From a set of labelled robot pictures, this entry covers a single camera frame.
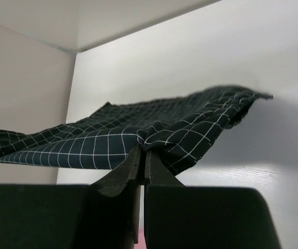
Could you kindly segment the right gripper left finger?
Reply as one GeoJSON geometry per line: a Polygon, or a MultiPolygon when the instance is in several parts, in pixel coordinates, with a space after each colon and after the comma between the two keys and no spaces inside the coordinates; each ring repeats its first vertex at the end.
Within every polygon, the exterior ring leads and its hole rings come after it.
{"type": "Polygon", "coordinates": [[[0,248],[133,248],[140,157],[90,185],[0,184],[0,248]]]}

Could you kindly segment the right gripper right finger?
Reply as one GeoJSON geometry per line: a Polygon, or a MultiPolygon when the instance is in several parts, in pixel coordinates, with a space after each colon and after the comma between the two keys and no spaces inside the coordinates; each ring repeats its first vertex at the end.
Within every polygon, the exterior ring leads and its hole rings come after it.
{"type": "Polygon", "coordinates": [[[263,196],[246,187],[187,187],[148,152],[144,234],[147,248],[280,248],[263,196]]]}

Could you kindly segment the dark checkered cloth napkin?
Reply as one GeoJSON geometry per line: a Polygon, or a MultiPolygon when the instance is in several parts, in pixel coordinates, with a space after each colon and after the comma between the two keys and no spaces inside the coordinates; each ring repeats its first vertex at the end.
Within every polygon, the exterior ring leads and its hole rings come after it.
{"type": "Polygon", "coordinates": [[[271,98],[242,86],[217,86],[170,99],[106,103],[86,118],[32,134],[0,129],[0,163],[112,170],[140,146],[158,153],[177,175],[196,165],[256,100],[271,98]]]}

